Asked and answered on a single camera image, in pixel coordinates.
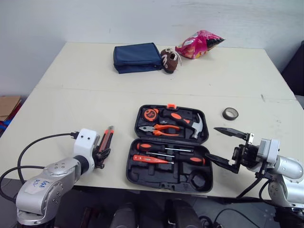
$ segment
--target orange-handled pliers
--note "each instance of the orange-handled pliers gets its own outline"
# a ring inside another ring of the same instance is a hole
[[[179,126],[175,126],[175,125],[160,125],[160,124],[156,124],[154,126],[142,126],[142,127],[139,127],[140,130],[142,130],[144,132],[153,132],[153,134],[157,135],[157,136],[160,136],[160,135],[179,136],[178,134],[167,134],[167,133],[161,132],[161,130],[168,129],[168,128],[173,128],[175,130],[179,130],[180,129]]]

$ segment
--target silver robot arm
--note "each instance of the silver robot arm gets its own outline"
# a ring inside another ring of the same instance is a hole
[[[93,149],[99,138],[97,132],[82,129],[74,145],[74,158],[48,165],[21,187],[16,198],[18,223],[37,226],[56,216],[62,196],[82,174],[94,169]]]
[[[274,204],[304,212],[304,168],[296,159],[277,156],[268,185],[268,193]]]
[[[268,193],[273,204],[297,210],[304,209],[304,174],[299,160],[278,155],[280,142],[262,139],[258,146],[256,161],[258,164],[250,171],[258,172],[264,161],[272,180],[268,185]]]

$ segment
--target white table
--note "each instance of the white table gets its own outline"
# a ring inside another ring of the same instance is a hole
[[[209,139],[203,144],[212,154],[231,159],[241,139],[228,137],[213,127],[232,127],[255,133],[260,139],[281,141],[280,155],[304,162],[304,112],[264,50],[215,48],[197,60],[184,59],[172,75],[163,71],[118,74],[113,67],[112,44],[67,43],[0,138],[0,172],[15,167],[22,149],[33,140],[55,133],[89,128],[103,134],[115,126],[111,154],[103,170],[82,177],[77,185],[130,190],[168,191],[130,183],[126,159],[137,138],[134,124],[143,104],[175,103],[204,112]],[[239,117],[227,121],[227,106]],[[48,165],[72,155],[74,140],[67,137],[35,144],[23,165]],[[236,197],[254,180],[241,167],[239,174],[213,166],[213,189],[204,194]],[[26,178],[37,170],[24,170]],[[17,173],[8,177],[17,178]],[[261,184],[247,196],[257,197]]]

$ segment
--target hammer handle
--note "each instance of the hammer handle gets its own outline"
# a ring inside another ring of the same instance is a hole
[[[193,121],[187,120],[177,113],[164,110],[162,115],[163,115],[163,117],[168,117],[170,119],[175,120],[177,123],[179,123],[180,125],[182,125],[184,127],[192,128]]]

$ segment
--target black plastic tool case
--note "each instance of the black plastic tool case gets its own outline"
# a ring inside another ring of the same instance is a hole
[[[147,109],[158,110],[157,118],[154,121],[147,121],[144,118],[143,114]],[[191,138],[194,133],[193,129],[181,126],[172,118],[163,117],[163,114],[168,112],[178,113],[182,118],[195,122],[199,121],[197,117],[199,114],[202,119],[203,129],[199,133],[198,138]],[[145,132],[139,129],[141,126],[154,126],[156,124],[180,126],[179,131],[175,129],[161,130],[164,133],[179,134],[179,136],[155,136],[153,132]],[[176,153],[178,153],[180,155],[204,157],[209,151],[201,144],[208,139],[209,134],[205,115],[202,111],[191,108],[174,107],[174,105],[143,105],[140,107],[136,118],[135,132],[139,138],[131,144],[126,169],[126,176],[130,182],[158,189],[170,189],[181,192],[209,192],[212,189],[212,166],[207,158],[205,158],[205,165],[198,166],[188,162],[175,161],[172,157],[148,155],[137,149],[138,143],[153,143],[165,145],[166,148],[193,150],[193,152],[166,150],[165,152],[156,153],[167,155],[176,155]],[[173,161],[174,164],[152,164],[133,161],[134,155],[153,156],[169,162]]]

